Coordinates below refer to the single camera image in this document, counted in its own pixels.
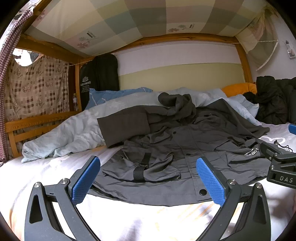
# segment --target black button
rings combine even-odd
[[[200,189],[200,195],[202,195],[202,196],[207,195],[207,190]]]

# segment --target orange cloth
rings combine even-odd
[[[228,85],[222,89],[222,91],[227,95],[227,97],[235,96],[238,94],[244,94],[246,92],[252,92],[257,94],[257,88],[255,84],[252,83],[241,83]]]

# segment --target screw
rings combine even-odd
[[[35,187],[35,188],[38,188],[38,187],[40,187],[40,185],[41,185],[41,182],[36,182],[36,183],[34,184],[34,187]]]
[[[255,184],[255,186],[256,186],[257,188],[259,188],[259,189],[261,189],[261,188],[262,188],[262,185],[261,185],[261,183],[256,183],[256,184]]]
[[[63,178],[63,179],[60,181],[60,184],[66,184],[68,181],[69,181],[68,178]]]
[[[236,180],[234,180],[234,179],[228,179],[228,183],[229,183],[230,185],[235,185],[237,182],[236,182]]]

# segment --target blue textured pad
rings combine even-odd
[[[224,188],[202,158],[196,160],[196,171],[214,203],[222,206],[225,202]]]
[[[296,125],[289,124],[288,130],[290,133],[296,135]]]
[[[82,203],[98,172],[100,171],[100,168],[100,159],[95,157],[72,189],[72,203],[74,205]]]

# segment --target bed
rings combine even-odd
[[[261,139],[278,142],[296,149],[296,137],[286,125],[266,125],[270,132]],[[0,168],[0,211],[13,232],[24,240],[24,222],[27,203],[32,186],[41,181],[43,185],[58,183],[62,178],[70,178],[91,155],[98,156],[104,164],[121,147],[97,147],[64,157],[39,159],[25,164],[21,157],[10,160]],[[294,189],[260,181],[263,185],[271,215],[272,238],[275,240],[284,230],[294,213]],[[58,205],[54,205],[57,216],[65,233],[73,237],[67,227]],[[196,240],[219,209],[213,202],[181,205],[174,207],[129,204],[87,195],[78,210],[101,240]],[[238,219],[242,204],[238,204],[224,237],[231,233]]]

